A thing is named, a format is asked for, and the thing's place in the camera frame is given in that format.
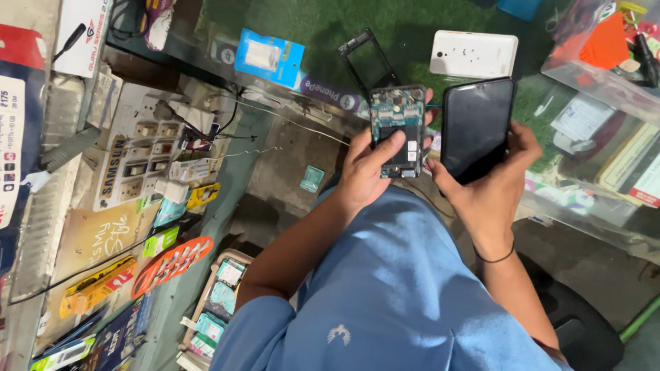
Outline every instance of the blue shirt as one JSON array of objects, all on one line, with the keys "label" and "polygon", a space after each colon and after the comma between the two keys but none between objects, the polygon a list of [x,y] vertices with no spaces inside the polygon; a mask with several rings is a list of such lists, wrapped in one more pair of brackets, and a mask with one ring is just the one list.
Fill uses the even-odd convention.
[{"label": "blue shirt", "polygon": [[358,213],[299,295],[297,313],[275,296],[243,305],[210,369],[570,370],[493,301],[435,210],[394,186]]}]

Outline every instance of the orange box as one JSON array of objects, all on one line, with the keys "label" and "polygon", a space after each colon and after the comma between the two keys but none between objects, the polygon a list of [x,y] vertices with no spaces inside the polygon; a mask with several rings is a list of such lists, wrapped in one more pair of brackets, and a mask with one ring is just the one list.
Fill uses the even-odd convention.
[{"label": "orange box", "polygon": [[615,13],[599,23],[579,53],[579,58],[594,67],[612,69],[630,58],[623,14]]},{"label": "orange box", "polygon": [[69,287],[59,307],[59,317],[84,314],[130,281],[136,266],[137,260],[129,256]]}]

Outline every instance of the white phone back cover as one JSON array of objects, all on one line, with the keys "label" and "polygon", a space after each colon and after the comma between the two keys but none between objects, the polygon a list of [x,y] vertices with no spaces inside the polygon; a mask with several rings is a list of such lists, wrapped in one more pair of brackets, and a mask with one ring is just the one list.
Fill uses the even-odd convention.
[{"label": "white phone back cover", "polygon": [[518,38],[437,31],[429,70],[440,75],[494,79],[511,76]]}]

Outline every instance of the smartphone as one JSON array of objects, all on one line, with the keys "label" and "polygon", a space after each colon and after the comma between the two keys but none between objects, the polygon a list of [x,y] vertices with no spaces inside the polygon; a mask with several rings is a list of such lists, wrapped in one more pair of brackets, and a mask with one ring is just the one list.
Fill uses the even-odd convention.
[{"label": "smartphone", "polygon": [[372,146],[375,148],[397,130],[406,135],[401,150],[381,167],[381,178],[417,178],[422,172],[426,87],[380,88],[369,93]]},{"label": "smartphone", "polygon": [[504,161],[517,85],[510,77],[447,88],[440,162],[460,184]]}]

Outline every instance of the phone motherboard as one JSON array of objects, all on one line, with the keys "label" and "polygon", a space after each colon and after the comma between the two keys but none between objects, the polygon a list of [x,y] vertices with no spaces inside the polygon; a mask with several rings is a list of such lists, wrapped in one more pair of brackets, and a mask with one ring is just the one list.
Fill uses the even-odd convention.
[{"label": "phone motherboard", "polygon": [[422,171],[426,88],[421,85],[372,90],[372,142],[377,146],[397,130],[406,135],[401,150],[381,167],[381,178],[417,178]]}]

